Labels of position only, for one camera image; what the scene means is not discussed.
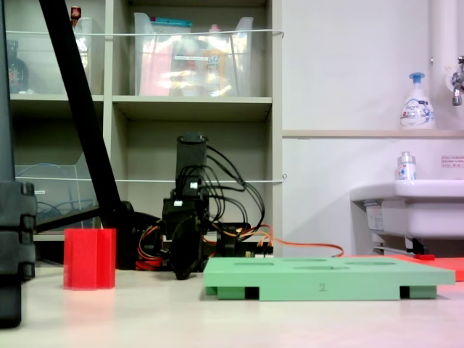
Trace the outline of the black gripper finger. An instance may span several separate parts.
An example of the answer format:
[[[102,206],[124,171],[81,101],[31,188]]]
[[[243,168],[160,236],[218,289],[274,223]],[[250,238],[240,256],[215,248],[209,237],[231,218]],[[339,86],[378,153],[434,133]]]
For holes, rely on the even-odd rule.
[[[178,280],[185,280],[189,276],[187,271],[189,267],[186,255],[188,254],[187,231],[190,226],[191,218],[185,218],[177,226],[173,232],[171,248],[170,248],[170,263],[173,272]]]
[[[186,275],[196,271],[202,261],[202,230],[197,217],[188,219],[188,267]]]

